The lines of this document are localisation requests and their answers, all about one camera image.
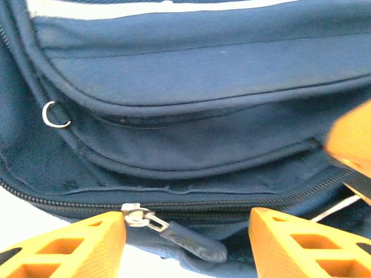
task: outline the zipper pull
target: zipper pull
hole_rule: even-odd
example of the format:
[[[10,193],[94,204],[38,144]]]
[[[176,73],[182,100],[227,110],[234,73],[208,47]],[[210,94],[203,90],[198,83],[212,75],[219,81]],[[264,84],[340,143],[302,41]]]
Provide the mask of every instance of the zipper pull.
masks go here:
[[[139,203],[123,204],[121,208],[126,223],[130,227],[149,227],[159,232],[164,239],[186,249],[195,256],[208,262],[225,262],[227,248],[220,242],[191,231],[173,221],[170,223],[158,218]]]

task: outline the navy blue bag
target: navy blue bag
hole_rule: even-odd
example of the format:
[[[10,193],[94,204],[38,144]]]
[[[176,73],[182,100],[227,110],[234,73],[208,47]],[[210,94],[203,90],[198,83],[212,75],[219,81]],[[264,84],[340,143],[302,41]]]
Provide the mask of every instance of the navy blue bag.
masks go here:
[[[0,36],[0,185],[53,215],[140,203],[170,233],[129,244],[256,277],[252,207],[352,194],[322,146],[371,98],[368,0],[0,0]],[[362,201],[321,222],[371,237]]]

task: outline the metal ring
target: metal ring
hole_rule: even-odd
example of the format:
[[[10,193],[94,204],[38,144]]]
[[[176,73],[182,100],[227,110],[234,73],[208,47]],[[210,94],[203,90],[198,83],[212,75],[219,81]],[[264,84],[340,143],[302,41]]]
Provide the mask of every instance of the metal ring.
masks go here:
[[[48,119],[48,115],[47,115],[48,109],[54,103],[56,103],[56,102],[55,101],[50,101],[47,104],[45,104],[45,106],[42,108],[42,119],[43,119],[44,123],[47,126],[54,127],[55,129],[64,129],[64,128],[68,127],[71,124],[71,121],[70,120],[67,123],[63,124],[63,125],[55,125],[54,123],[52,123]]]

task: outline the black zipper pull tab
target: black zipper pull tab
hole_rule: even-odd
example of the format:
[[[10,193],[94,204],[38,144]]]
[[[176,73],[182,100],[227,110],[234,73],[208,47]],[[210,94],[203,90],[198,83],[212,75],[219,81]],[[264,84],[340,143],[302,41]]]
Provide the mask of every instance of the black zipper pull tab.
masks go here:
[[[158,218],[153,211],[140,207],[138,203],[123,204],[121,210],[130,227],[147,226],[159,232],[159,235],[164,239],[170,240],[205,261],[220,263],[227,260],[227,248],[222,243],[202,236],[173,221],[165,222]]]

